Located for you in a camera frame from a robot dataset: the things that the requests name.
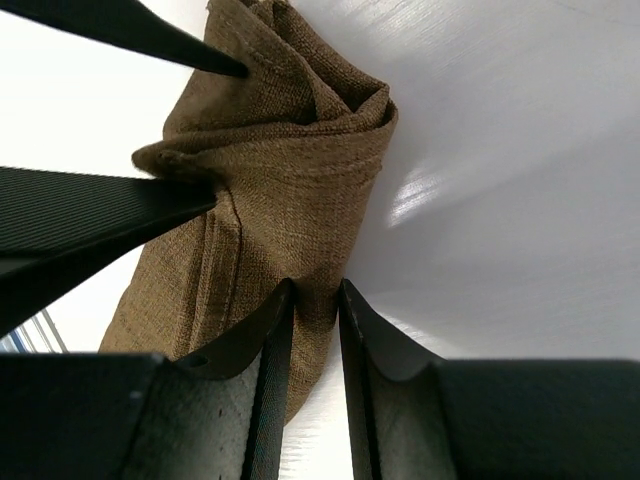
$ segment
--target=burlap-textured fabric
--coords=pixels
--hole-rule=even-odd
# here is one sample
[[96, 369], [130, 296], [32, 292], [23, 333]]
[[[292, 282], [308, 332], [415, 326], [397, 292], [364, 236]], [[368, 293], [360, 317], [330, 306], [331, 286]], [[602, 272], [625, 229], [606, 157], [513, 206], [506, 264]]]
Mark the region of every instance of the burlap-textured fabric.
[[181, 357], [298, 289], [287, 418], [317, 381], [336, 291], [396, 124], [384, 83], [282, 0], [214, 0], [205, 42], [250, 78], [193, 73], [164, 140], [133, 154], [158, 177], [208, 178], [218, 203], [143, 249], [101, 351]]

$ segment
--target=white surface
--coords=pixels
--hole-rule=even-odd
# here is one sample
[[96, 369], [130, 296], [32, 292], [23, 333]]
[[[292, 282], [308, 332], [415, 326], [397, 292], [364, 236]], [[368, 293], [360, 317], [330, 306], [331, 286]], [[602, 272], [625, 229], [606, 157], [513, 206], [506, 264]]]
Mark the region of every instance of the white surface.
[[[445, 356], [640, 358], [639, 4], [293, 3], [400, 107], [348, 271], [373, 306]], [[200, 5], [151, 4], [200, 32]], [[24, 23], [0, 17], [0, 162], [132, 173], [188, 72]], [[77, 346], [97, 346], [134, 264], [52, 306]], [[351, 476], [338, 351], [281, 478]]]

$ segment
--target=black plastic part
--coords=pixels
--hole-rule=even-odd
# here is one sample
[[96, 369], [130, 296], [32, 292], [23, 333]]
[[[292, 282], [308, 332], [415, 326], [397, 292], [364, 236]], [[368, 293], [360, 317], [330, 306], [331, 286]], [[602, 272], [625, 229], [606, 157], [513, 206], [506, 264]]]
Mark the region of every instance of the black plastic part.
[[136, 0], [0, 0], [0, 10], [205, 72], [248, 75], [244, 64], [165, 22]]
[[445, 361], [340, 290], [354, 476], [640, 478], [640, 365]]
[[[0, 356], [0, 478], [277, 479], [292, 295], [283, 281], [186, 357], [199, 367], [157, 354]], [[256, 318], [260, 332], [248, 328]], [[258, 349], [226, 356], [246, 334]], [[233, 366], [215, 364], [222, 357]], [[208, 378], [225, 371], [239, 373]]]
[[214, 205], [210, 185], [0, 167], [0, 337]]

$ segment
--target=folded cloth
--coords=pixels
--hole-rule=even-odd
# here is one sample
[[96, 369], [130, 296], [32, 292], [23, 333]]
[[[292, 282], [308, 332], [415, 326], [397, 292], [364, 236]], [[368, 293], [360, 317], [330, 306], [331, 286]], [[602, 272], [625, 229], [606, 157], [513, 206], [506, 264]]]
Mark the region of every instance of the folded cloth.
[[287, 419], [318, 380], [336, 291], [389, 144], [389, 87], [331, 49], [283, 0], [214, 0], [204, 41], [248, 79], [195, 71], [164, 140], [133, 154], [160, 178], [208, 179], [207, 214], [145, 245], [100, 350], [176, 359], [297, 287]]

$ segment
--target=black ribbed surface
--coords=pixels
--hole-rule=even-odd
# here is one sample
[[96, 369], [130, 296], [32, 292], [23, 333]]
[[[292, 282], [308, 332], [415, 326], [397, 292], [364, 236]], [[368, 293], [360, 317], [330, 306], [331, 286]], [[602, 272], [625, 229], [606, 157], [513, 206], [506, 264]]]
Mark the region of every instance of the black ribbed surface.
[[0, 336], [214, 205], [211, 185], [0, 167]]
[[0, 255], [68, 250], [202, 202], [180, 183], [0, 167]]

